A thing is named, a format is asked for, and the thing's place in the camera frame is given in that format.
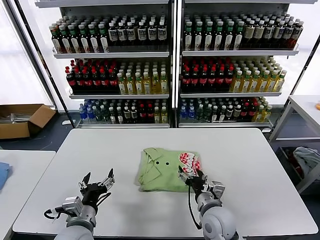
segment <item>floor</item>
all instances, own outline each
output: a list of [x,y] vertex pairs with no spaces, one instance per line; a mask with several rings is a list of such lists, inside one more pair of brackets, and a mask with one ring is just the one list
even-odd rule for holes
[[[64,139],[72,129],[70,124],[62,125],[62,122],[68,120],[65,115],[55,115],[50,120],[48,125],[37,136],[22,139],[13,140],[0,140],[0,146],[7,150],[47,150],[58,151],[59,147],[63,143]],[[287,122],[283,132],[279,137],[316,137],[315,133],[310,130],[307,123],[298,115],[292,114],[291,118]],[[272,145],[272,148],[276,150],[279,146]],[[308,147],[318,149],[320,151],[320,144],[313,143]],[[305,205],[310,211],[314,221],[320,228],[320,192],[317,194],[302,195]],[[27,240],[32,238],[33,240],[52,240],[52,236],[40,237],[34,235],[14,234],[13,240]],[[300,236],[281,236],[281,237],[249,237],[248,240],[319,240],[320,233],[313,235],[300,235]]]

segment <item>cardboard box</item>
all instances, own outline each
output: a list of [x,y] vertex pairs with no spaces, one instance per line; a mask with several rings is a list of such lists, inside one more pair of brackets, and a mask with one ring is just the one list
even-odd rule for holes
[[0,117],[11,113],[32,115],[28,122],[0,123],[0,139],[27,138],[36,135],[56,114],[43,104],[0,105]]

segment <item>beverage shelf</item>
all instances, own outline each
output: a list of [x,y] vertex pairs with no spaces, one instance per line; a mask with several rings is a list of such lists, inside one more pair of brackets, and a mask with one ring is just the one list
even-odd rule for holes
[[53,54],[56,59],[113,59],[113,58],[165,58],[168,51],[62,53]]
[[168,129],[169,123],[146,123],[146,124],[103,124],[103,123],[81,123],[80,129]]
[[102,94],[83,94],[69,95],[70,99],[168,99],[169,94],[148,94],[148,95],[102,95]]
[[179,128],[272,128],[270,122],[179,123]]
[[236,97],[276,97],[282,92],[217,92],[217,93],[180,93],[181,98],[236,98]]
[[138,5],[167,4],[168,0],[37,0],[35,5],[40,8],[64,8],[107,5]]

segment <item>bottle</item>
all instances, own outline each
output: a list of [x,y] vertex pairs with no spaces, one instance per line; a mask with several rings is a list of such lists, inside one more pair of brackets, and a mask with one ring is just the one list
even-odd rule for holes
[[70,40],[70,36],[67,34],[66,27],[64,25],[59,26],[59,30],[61,33],[62,43],[64,45],[64,49],[67,54],[73,53],[73,48]]
[[212,21],[206,22],[206,29],[204,32],[204,50],[209,51],[211,49],[211,40],[212,40]]
[[223,43],[223,50],[230,50],[231,49],[231,43],[233,38],[233,30],[234,30],[234,21],[229,21],[227,29],[224,34],[224,43]]
[[167,107],[163,106],[161,108],[161,122],[163,124],[167,124],[168,123],[168,113],[167,113]]
[[269,121],[269,117],[271,115],[272,106],[268,105],[265,111],[262,111],[262,117],[260,123],[267,123]]
[[233,50],[239,50],[240,44],[242,41],[242,37],[244,35],[244,21],[239,21],[237,28],[236,28],[236,33],[233,36]]
[[149,22],[148,36],[150,45],[156,45],[157,43],[157,28],[154,25],[153,21]]
[[143,73],[143,87],[144,87],[144,94],[149,95],[150,94],[150,85],[151,81],[149,78],[149,73],[144,72]]
[[161,72],[161,94],[166,94],[168,92],[168,82],[166,72]]
[[194,50],[199,51],[202,43],[202,21],[196,22],[196,29],[194,33]]
[[277,81],[278,71],[274,70],[271,74],[271,77],[269,77],[266,86],[264,88],[265,93],[270,93],[274,90],[276,81]]
[[258,79],[258,83],[257,83],[256,88],[254,90],[256,93],[263,93],[264,92],[266,85],[267,85],[267,82],[268,82],[269,73],[270,73],[269,70],[265,70],[263,76],[260,79]]
[[213,50],[215,51],[219,50],[221,46],[223,25],[224,25],[223,21],[217,22],[216,31],[214,33],[214,45],[213,45]]
[[232,83],[230,86],[231,93],[238,93],[239,92],[241,78],[242,78],[242,71],[240,71],[240,70],[236,71],[236,76],[232,79]]
[[185,51],[190,51],[191,49],[191,44],[192,44],[192,22],[191,21],[187,21],[186,23],[186,28],[185,28],[185,32],[184,32],[184,36],[183,36],[183,40],[184,40],[184,50]]

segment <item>shelf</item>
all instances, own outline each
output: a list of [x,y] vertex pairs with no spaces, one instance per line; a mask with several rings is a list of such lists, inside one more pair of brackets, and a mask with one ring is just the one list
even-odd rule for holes
[[168,51],[62,53],[53,54],[56,59],[113,59],[113,58],[165,58]]
[[185,0],[186,4],[314,4],[318,0]]
[[64,8],[107,5],[138,5],[167,4],[168,0],[37,0],[35,5],[40,8]]
[[271,128],[270,122],[179,123],[179,128]]
[[102,95],[102,94],[83,94],[69,95],[70,99],[168,99],[169,94],[149,94],[149,95]]
[[167,129],[168,123],[149,124],[103,124],[103,123],[82,123],[78,125],[80,129]]
[[236,97],[276,97],[282,92],[217,92],[217,93],[180,93],[181,98],[236,98]]

